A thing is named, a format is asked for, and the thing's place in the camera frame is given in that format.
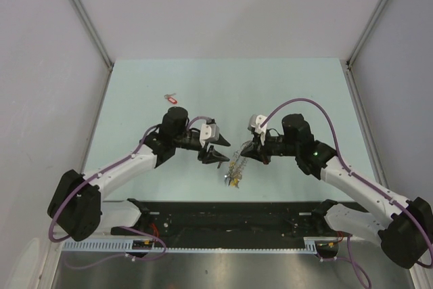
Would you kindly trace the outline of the large metal keyring disc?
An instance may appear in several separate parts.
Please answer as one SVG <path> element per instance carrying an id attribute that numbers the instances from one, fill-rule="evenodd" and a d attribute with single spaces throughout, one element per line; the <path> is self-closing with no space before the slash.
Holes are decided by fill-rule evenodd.
<path id="1" fill-rule="evenodd" d="M 229 162 L 229 168 L 225 174 L 225 185 L 228 187 L 239 187 L 243 177 L 243 171 L 248 163 L 248 159 L 241 155 L 241 149 L 234 152 L 232 159 Z"/>

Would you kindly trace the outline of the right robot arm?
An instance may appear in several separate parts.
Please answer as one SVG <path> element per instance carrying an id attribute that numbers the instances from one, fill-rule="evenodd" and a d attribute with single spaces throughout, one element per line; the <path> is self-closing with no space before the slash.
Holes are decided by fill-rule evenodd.
<path id="1" fill-rule="evenodd" d="M 314 138 L 301 114 L 285 116 L 283 133 L 272 136 L 266 116 L 253 115 L 248 130 L 252 141 L 241 155 L 269 164 L 271 158 L 293 157 L 305 175 L 334 186 L 364 209 L 346 208 L 328 200 L 312 218 L 313 230 L 327 236 L 333 230 L 363 238 L 378 245 L 396 265 L 410 269 L 421 263 L 421 256 L 432 251 L 432 209 L 427 201 L 410 200 L 360 176 L 345 165 L 337 150 Z"/>

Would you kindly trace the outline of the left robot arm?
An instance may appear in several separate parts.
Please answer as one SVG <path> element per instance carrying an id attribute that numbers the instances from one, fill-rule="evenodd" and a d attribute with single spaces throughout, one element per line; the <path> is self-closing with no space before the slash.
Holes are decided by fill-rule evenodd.
<path id="1" fill-rule="evenodd" d="M 47 208 L 49 240 L 56 243 L 71 238 L 80 242 L 98 229 L 113 227 L 127 227 L 137 235 L 145 233 L 150 219 L 137 204 L 132 200 L 105 203 L 104 199 L 139 175 L 162 166 L 178 149 L 197 152 L 202 164 L 229 161 L 214 148 L 230 145 L 215 119 L 199 119 L 202 126 L 195 129 L 185 108 L 169 108 L 161 123 L 150 127 L 124 158 L 90 173 L 66 171 Z"/>

